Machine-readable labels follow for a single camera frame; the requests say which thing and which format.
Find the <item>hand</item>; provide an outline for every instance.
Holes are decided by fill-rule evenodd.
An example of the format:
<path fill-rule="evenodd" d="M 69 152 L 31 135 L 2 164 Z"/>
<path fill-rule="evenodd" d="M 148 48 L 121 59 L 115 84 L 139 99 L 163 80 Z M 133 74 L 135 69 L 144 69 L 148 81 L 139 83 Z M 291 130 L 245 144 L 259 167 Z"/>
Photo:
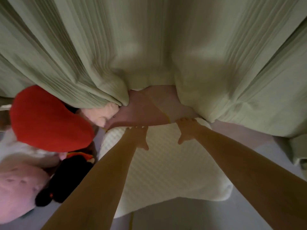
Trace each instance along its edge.
<path fill-rule="evenodd" d="M 176 120 L 176 123 L 181 131 L 181 136 L 178 140 L 178 144 L 182 144 L 187 140 L 195 138 L 199 127 L 201 126 L 196 119 L 181 118 Z"/>
<path fill-rule="evenodd" d="M 143 148 L 148 151 L 149 147 L 146 142 L 147 130 L 148 127 L 127 127 L 122 137 L 128 142 L 134 142 L 136 144 L 136 147 Z"/>

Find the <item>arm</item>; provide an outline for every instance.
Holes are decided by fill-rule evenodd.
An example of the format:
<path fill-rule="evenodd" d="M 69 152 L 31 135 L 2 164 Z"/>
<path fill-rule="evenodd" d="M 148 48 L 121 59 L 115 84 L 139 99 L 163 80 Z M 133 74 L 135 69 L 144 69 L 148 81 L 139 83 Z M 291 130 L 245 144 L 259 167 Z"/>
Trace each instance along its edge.
<path fill-rule="evenodd" d="M 148 150 L 148 127 L 127 128 L 42 230 L 109 230 L 137 147 Z"/>
<path fill-rule="evenodd" d="M 273 229 L 307 229 L 307 182 L 195 119 L 177 124 L 178 143 L 196 139 Z"/>

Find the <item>pink plush toy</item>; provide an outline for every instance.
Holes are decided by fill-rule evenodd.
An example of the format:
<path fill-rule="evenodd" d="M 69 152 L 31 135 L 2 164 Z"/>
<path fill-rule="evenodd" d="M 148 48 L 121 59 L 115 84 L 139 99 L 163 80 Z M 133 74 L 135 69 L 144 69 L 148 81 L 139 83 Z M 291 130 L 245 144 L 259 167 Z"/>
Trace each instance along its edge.
<path fill-rule="evenodd" d="M 0 167 L 0 224 L 8 223 L 35 207 L 35 197 L 49 181 L 48 174 L 22 162 Z"/>
<path fill-rule="evenodd" d="M 93 124 L 104 127 L 106 122 L 111 119 L 119 111 L 119 106 L 113 102 L 108 102 L 104 107 L 81 109 L 81 112 Z"/>

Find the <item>red heart pillow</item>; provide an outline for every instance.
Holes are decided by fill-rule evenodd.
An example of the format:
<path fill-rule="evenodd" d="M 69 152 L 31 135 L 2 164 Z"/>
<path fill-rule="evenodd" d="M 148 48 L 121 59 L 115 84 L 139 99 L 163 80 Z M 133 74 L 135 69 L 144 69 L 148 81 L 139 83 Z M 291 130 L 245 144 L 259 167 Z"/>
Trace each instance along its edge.
<path fill-rule="evenodd" d="M 87 147 L 94 138 L 91 125 L 37 85 L 14 99 L 10 109 L 12 129 L 18 141 L 51 152 Z"/>

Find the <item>black plush toy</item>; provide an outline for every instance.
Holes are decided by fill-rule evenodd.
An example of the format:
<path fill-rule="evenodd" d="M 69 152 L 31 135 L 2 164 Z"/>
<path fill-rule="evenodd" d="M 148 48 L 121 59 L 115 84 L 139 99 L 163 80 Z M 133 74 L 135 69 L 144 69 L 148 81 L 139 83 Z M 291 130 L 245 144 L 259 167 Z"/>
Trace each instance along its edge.
<path fill-rule="evenodd" d="M 93 167 L 93 160 L 89 160 L 89 156 L 93 158 L 82 152 L 69 153 L 50 179 L 49 185 L 36 196 L 36 206 L 47 206 L 52 200 L 63 203 Z"/>

